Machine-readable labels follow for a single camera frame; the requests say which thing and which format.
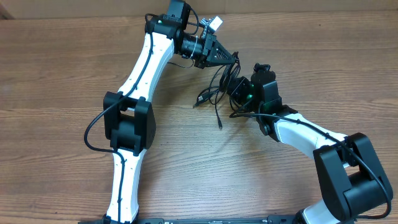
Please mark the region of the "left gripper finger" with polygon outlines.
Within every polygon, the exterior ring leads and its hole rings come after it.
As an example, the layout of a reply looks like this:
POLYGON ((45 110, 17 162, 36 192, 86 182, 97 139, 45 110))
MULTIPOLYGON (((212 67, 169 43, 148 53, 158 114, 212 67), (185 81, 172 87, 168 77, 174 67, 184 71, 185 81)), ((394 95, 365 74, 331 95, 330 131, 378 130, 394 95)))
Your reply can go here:
POLYGON ((229 64, 234 64, 235 61, 236 59, 234 57, 230 59, 216 59, 208 57, 206 60, 202 60, 199 62, 198 68, 204 69, 206 67, 229 65, 229 64))
POLYGON ((213 59, 216 61, 236 61, 236 56, 228 52, 218 40, 215 40, 213 50, 213 59))

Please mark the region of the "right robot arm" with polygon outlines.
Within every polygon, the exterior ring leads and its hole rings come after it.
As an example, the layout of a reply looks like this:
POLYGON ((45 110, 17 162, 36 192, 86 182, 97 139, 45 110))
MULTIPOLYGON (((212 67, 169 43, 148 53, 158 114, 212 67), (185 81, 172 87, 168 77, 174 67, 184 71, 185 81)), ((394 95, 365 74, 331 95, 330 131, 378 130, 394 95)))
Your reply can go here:
POLYGON ((322 199, 285 223, 354 223, 378 220, 392 210, 393 191, 370 139, 329 131, 283 104, 270 65, 255 64, 250 78, 229 68, 220 80, 233 118, 255 118, 265 136, 314 160, 322 199))

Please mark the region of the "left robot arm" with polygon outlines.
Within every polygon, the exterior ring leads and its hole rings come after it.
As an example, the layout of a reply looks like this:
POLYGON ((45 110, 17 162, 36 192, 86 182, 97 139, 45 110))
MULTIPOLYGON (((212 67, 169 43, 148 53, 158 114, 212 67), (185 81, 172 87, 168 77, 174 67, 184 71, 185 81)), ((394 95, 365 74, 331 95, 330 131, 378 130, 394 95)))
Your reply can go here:
POLYGON ((114 159, 113 190, 106 212, 110 223, 134 223, 139 213, 138 185, 146 151, 153 143, 156 123, 152 98, 160 76, 173 55, 205 68, 232 64, 235 59, 217 41, 215 32, 223 21, 202 19, 186 28, 193 9, 185 1, 171 1, 165 14, 146 15, 142 51, 128 79, 116 93, 103 100, 105 136, 114 159))

